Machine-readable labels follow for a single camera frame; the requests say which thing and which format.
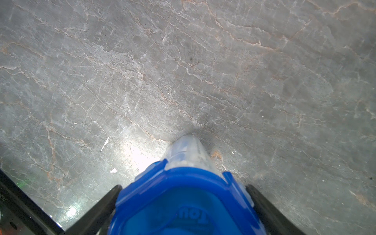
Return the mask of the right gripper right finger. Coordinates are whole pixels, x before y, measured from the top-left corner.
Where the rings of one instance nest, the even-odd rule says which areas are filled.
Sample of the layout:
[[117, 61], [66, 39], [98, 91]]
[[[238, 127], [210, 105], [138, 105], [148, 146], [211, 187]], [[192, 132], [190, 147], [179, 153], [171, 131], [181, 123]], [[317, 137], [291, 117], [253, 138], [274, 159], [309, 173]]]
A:
[[254, 202], [254, 210], [270, 235], [305, 235], [284, 216], [257, 188], [246, 187]]

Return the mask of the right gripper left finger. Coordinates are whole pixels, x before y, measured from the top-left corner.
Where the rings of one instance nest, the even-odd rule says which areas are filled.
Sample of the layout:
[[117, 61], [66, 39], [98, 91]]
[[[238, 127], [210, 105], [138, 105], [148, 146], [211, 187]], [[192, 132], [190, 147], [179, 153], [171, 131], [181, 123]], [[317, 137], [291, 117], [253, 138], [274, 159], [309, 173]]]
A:
[[88, 212], [76, 223], [68, 228], [64, 235], [106, 235], [112, 217], [115, 213], [115, 204], [121, 185], [114, 186], [103, 198], [101, 198]]

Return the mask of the blue-lid clear container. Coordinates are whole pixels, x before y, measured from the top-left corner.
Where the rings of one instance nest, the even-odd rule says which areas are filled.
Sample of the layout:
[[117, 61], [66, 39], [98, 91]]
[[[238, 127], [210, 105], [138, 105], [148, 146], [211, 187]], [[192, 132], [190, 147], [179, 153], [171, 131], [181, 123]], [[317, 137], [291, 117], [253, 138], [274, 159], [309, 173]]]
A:
[[246, 191], [186, 135], [117, 198], [110, 235], [265, 235]]

